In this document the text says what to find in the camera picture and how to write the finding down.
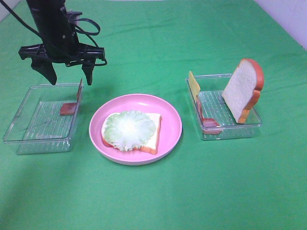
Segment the transparent tray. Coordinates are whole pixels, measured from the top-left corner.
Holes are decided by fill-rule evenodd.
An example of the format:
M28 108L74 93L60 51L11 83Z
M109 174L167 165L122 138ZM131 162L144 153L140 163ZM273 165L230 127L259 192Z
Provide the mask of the transparent tray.
M3 137L4 143L17 154L70 151L82 88L82 83L30 87ZM68 115L61 115L66 103L74 108Z
M200 106L198 106L192 96L189 79L186 78L190 101L197 120L198 131L203 140L250 138L260 133L259 127L261 126L261 119L255 108L251 109L246 123L238 124L226 105L221 94L231 75L215 74L195 76L195 80L201 88L198 94L201 111L199 111ZM213 118L218 124L210 121L204 123L201 113L203 117Z

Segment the green tablecloth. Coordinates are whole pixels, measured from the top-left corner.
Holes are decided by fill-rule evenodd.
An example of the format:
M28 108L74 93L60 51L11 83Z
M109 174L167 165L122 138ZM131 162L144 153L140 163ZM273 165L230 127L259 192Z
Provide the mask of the green tablecloth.
M0 143L0 229L307 229L307 52L254 1L68 0L66 6L101 25L96 40L108 65L96 67L93 85L84 86L72 151L19 156ZM15 11L35 26L25 1ZM47 80L17 53L40 39L11 15L0 29L3 136L28 88ZM188 71L232 73L245 57L265 73L260 136L200 140ZM58 83L84 77L80 66L55 70ZM90 141L94 112L128 93L161 97L181 116L179 143L155 163L114 163Z

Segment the black cable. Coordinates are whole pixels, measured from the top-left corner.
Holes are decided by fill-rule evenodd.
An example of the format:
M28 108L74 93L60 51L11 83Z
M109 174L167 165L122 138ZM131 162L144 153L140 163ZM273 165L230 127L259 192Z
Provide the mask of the black cable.
M74 61L80 62L81 64L85 64L88 66L105 66L107 64L107 61L105 61L105 63L100 63L100 64L92 64L86 61L83 61L81 59L75 58L74 56L71 56L67 53L65 53L64 51L62 51L61 49L59 49L58 47L56 47L54 44L52 44L51 42L49 42L48 40L46 40L38 31L36 31L35 29L33 29L31 26L29 26L26 22L24 22L3 0L0 0L0 3L4 6L4 8L7 9L7 11L14 16L14 18L17 19L17 21L19 21L25 28L27 28L28 30L30 30L31 32L33 32L34 34L36 34L38 37L40 37L42 40L45 40L47 43L49 43L53 48L55 48L57 51L59 51L61 54L65 55L68 58L71 58Z

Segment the sandwich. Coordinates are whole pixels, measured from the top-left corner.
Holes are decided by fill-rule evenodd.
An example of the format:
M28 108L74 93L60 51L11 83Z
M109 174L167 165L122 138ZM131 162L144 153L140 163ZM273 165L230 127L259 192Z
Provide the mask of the sandwich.
M222 97L237 123L246 122L250 110L260 97L263 85L261 66L252 59L242 59L222 92Z
M101 127L102 142L105 146L122 152L139 150L157 154L161 115L130 110L111 113Z

